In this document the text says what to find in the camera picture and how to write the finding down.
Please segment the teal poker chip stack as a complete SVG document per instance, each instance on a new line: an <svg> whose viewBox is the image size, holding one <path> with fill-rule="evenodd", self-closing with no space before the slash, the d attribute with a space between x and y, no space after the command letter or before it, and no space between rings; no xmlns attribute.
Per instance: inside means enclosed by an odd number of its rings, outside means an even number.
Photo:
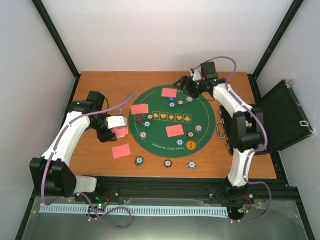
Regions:
<svg viewBox="0 0 320 240"><path fill-rule="evenodd" d="M136 166L141 166L143 163L144 163L144 158L141 156L136 157L134 160L134 164Z"/></svg>

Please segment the black triangular dealer button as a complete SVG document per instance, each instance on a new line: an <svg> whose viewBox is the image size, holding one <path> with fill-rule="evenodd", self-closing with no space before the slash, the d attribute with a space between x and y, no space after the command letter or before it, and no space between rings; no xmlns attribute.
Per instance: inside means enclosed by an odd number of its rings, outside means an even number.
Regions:
<svg viewBox="0 0 320 240"><path fill-rule="evenodd" d="M134 121L142 125L144 123L144 114L135 116Z"/></svg>

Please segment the red card bottom mat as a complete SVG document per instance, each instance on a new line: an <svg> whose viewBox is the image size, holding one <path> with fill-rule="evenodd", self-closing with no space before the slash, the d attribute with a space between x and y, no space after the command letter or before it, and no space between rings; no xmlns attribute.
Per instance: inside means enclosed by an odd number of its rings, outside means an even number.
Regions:
<svg viewBox="0 0 320 240"><path fill-rule="evenodd" d="M165 130L169 138L184 135L183 126L181 124L166 126Z"/></svg>

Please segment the red card top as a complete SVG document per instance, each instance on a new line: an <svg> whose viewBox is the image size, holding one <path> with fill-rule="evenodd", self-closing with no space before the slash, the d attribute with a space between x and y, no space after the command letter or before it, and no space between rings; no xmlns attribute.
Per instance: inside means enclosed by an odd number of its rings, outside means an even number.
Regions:
<svg viewBox="0 0 320 240"><path fill-rule="evenodd" d="M161 96L175 98L177 96L177 89L175 89L175 88L162 88Z"/></svg>

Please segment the blue round blind button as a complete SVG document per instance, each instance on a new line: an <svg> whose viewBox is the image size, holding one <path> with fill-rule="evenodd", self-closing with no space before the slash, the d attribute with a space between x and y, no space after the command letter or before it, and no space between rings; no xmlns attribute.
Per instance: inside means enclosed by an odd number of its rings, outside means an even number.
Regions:
<svg viewBox="0 0 320 240"><path fill-rule="evenodd" d="M171 103L174 103L176 101L175 97L167 97L167 100Z"/></svg>

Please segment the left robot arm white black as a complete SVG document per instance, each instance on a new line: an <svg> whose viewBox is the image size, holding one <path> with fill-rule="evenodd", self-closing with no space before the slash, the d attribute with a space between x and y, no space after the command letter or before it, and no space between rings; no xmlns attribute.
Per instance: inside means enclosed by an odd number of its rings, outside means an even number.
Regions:
<svg viewBox="0 0 320 240"><path fill-rule="evenodd" d="M69 168L71 157L82 134L96 131L102 142L116 141L117 137L108 127L107 111L102 110L105 96L98 91L90 91L86 100L73 101L69 106L65 121L50 147L41 157L34 157L29 168L34 188L42 199L46 195L70 197L81 192L92 201L103 198L104 188L92 176L75 175Z"/></svg>

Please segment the orange round blind button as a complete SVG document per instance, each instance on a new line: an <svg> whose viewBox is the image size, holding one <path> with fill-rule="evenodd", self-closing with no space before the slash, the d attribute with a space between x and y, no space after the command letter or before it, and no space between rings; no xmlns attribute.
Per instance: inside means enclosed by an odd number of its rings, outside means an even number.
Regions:
<svg viewBox="0 0 320 240"><path fill-rule="evenodd" d="M194 141L192 141L192 140L190 140L190 141L188 141L188 142L186 143L186 148L187 148L188 150L195 150L196 147L197 147L197 144L196 144Z"/></svg>

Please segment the red playing card deck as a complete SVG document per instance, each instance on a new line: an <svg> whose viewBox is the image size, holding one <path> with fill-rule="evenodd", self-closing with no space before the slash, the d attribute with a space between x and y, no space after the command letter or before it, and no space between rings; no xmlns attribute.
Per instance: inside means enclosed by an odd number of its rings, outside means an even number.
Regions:
<svg viewBox="0 0 320 240"><path fill-rule="evenodd" d="M119 138L125 137L128 134L128 128L127 127L121 127L121 128L114 127L111 129L111 132L113 134L115 134L117 139L119 139Z"/></svg>

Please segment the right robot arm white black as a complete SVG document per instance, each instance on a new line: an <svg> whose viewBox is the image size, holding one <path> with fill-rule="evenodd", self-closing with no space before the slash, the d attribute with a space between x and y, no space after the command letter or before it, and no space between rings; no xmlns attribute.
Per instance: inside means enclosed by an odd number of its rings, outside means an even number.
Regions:
<svg viewBox="0 0 320 240"><path fill-rule="evenodd" d="M252 107L233 90L229 79L219 77L212 60L190 70L190 76L182 76L173 86L192 98L209 93L219 101L231 116L227 139L233 149L232 163L222 196L230 203L248 193L248 174L256 152L263 152L268 145L264 128L264 115L260 108Z"/></svg>

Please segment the blue white chip stack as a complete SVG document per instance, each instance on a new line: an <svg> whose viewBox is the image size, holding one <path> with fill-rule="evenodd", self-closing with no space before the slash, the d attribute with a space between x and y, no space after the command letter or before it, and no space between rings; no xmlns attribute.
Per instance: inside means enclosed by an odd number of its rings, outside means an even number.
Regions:
<svg viewBox="0 0 320 240"><path fill-rule="evenodd" d="M187 163L187 167L188 167L189 169L194 169L194 168L196 168L196 166L197 166L197 164L196 164L196 162L193 161L193 160L191 160L191 161L189 161L189 162Z"/></svg>

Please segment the brown poker chip stack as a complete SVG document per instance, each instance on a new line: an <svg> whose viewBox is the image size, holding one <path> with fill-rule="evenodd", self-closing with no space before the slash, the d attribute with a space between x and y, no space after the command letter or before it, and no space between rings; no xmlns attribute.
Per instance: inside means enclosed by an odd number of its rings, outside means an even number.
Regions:
<svg viewBox="0 0 320 240"><path fill-rule="evenodd" d="M165 161L164 161L164 166L165 166L166 168L170 168L170 167L172 166L172 161L169 160L169 159L165 160Z"/></svg>

